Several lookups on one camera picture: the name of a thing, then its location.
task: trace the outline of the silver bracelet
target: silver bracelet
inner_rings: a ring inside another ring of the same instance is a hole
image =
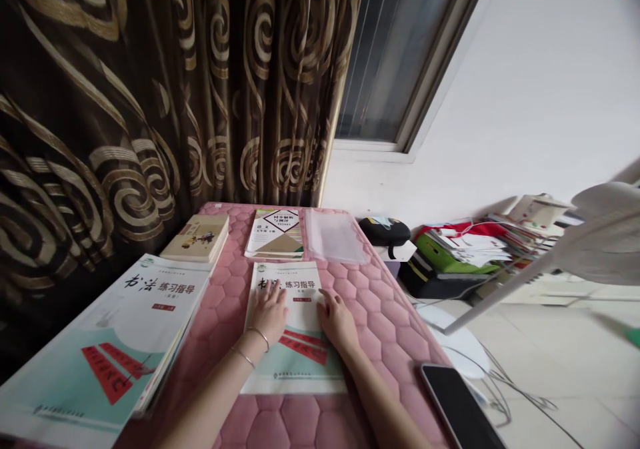
[[[271,348],[271,347],[269,346],[269,339],[267,339],[267,338],[265,337],[265,335],[264,335],[262,332],[260,332],[260,330],[259,330],[259,329],[256,329],[256,328],[255,328],[255,327],[253,327],[253,326],[248,327],[248,328],[247,328],[247,330],[248,330],[248,331],[249,331],[249,330],[252,330],[252,331],[255,331],[255,332],[257,332],[258,334],[260,334],[260,335],[262,336],[262,339],[264,339],[264,340],[265,340],[265,342],[267,343],[267,352],[269,352],[269,349]]]
[[[249,359],[248,357],[246,357],[246,356],[244,355],[244,353],[243,353],[241,350],[236,349],[236,347],[235,347],[235,346],[231,346],[231,350],[232,350],[232,351],[235,351],[237,354],[240,354],[244,359],[246,359],[246,360],[247,360],[247,362],[251,365],[251,367],[255,369],[255,366],[254,366],[254,365],[253,365],[253,363],[251,362],[251,359]]]

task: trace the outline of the pink quilted mattress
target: pink quilted mattress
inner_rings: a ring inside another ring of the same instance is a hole
[[[242,334],[254,260],[243,256],[255,209],[276,207],[207,203],[200,214],[229,215],[229,238],[196,314],[191,332],[149,421],[131,421],[116,448],[148,447],[160,429]],[[325,213],[344,213],[322,209]],[[300,211],[306,241],[305,211]],[[354,227],[368,264],[318,260],[323,288],[340,294],[358,326],[360,344],[392,393],[435,448],[447,443],[417,378],[417,362],[449,364],[364,234]],[[214,448],[375,447],[353,385],[348,395],[240,396]]]

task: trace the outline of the green box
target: green box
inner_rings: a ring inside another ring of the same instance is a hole
[[[474,266],[468,262],[458,261],[451,256],[440,244],[426,234],[420,234],[415,241],[415,246],[433,265],[442,272],[456,272],[458,274],[489,274],[499,268],[495,264],[485,264],[482,267]]]

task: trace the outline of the brown patterned curtain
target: brown patterned curtain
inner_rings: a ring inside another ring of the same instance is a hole
[[[0,0],[0,378],[204,202],[319,204],[359,4]]]

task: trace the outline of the black phone screen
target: black phone screen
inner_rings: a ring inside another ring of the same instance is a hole
[[[427,391],[449,422],[462,449],[507,449],[458,372],[422,366]]]

